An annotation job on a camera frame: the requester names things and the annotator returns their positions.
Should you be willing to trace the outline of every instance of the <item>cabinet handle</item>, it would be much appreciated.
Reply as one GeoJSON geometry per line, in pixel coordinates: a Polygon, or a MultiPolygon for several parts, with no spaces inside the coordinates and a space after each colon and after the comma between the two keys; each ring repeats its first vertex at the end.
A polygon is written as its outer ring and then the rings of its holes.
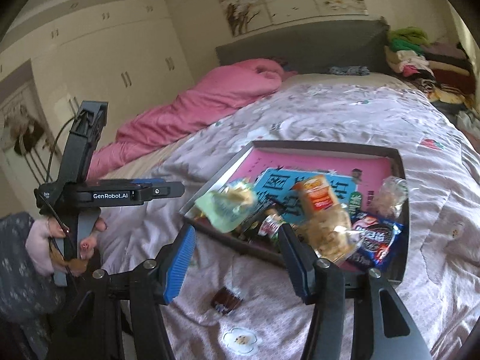
{"type": "Polygon", "coordinates": [[[131,79],[130,79],[130,76],[128,75],[128,71],[125,72],[125,75],[127,76],[128,83],[131,86],[131,79]]]}
{"type": "Polygon", "coordinates": [[[128,88],[127,80],[125,79],[125,76],[123,75],[123,73],[121,74],[121,77],[122,77],[123,83],[125,84],[125,87],[128,88]]]}

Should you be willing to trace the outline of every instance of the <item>pile of clothes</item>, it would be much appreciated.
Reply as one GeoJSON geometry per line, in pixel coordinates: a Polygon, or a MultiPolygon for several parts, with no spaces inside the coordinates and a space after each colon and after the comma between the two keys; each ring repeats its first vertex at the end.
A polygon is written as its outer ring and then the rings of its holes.
{"type": "Polygon", "coordinates": [[[388,41],[388,65],[456,126],[458,113],[474,107],[475,77],[465,52],[452,44],[430,43],[417,27],[390,31],[388,41]]]}

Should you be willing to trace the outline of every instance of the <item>pink blanket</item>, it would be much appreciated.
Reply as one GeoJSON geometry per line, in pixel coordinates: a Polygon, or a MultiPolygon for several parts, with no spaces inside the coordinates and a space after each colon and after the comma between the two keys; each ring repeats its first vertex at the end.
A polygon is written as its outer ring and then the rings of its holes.
{"type": "Polygon", "coordinates": [[[276,92],[285,73],[268,59],[217,67],[169,105],[152,108],[125,123],[115,142],[95,152],[88,172],[98,179],[112,170],[197,132],[240,108],[276,92]]]}

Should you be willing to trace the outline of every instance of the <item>black cable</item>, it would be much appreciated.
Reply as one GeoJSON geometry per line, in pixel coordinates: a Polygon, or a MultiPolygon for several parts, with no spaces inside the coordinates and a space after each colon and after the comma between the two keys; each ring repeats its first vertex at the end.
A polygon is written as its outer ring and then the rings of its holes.
{"type": "Polygon", "coordinates": [[[53,147],[51,148],[51,153],[50,153],[50,159],[49,159],[49,166],[46,168],[46,179],[49,180],[50,179],[50,168],[52,166],[52,160],[53,160],[53,154],[55,152],[55,148],[57,147],[57,142],[59,141],[59,138],[60,138],[60,135],[63,133],[63,130],[65,130],[65,127],[72,121],[75,119],[75,116],[71,117],[70,119],[68,119],[65,124],[62,126],[62,128],[60,129],[60,131],[58,132],[57,134],[57,137],[55,138],[55,142],[53,143],[53,147]]]}

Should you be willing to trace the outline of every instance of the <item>wall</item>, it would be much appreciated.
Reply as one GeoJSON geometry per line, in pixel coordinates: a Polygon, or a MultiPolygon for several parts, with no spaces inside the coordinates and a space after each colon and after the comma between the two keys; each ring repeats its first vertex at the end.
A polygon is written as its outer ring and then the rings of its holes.
{"type": "MultiPolygon", "coordinates": [[[[235,39],[230,34],[218,0],[166,0],[185,57],[195,80],[218,66],[215,47],[235,39]]],[[[298,20],[270,26],[243,36],[274,28],[319,20],[359,18],[378,19],[384,16],[393,29],[420,26],[432,40],[447,38],[456,42],[457,32],[447,0],[365,0],[369,16],[329,16],[298,20]]]]}
{"type": "Polygon", "coordinates": [[[0,218],[20,211],[23,211],[23,206],[11,189],[5,173],[0,169],[0,218]]]}
{"type": "MultiPolygon", "coordinates": [[[[460,42],[466,54],[469,56],[470,61],[473,67],[473,73],[475,74],[475,78],[477,79],[477,83],[480,82],[480,48],[473,39],[473,36],[465,25],[464,21],[460,17],[460,15],[455,11],[455,8],[450,5],[450,10],[452,11],[452,16],[455,22],[455,26],[457,26],[458,37],[460,38],[460,42]]],[[[480,86],[477,85],[477,92],[475,94],[475,102],[477,111],[480,112],[480,86]]]]}

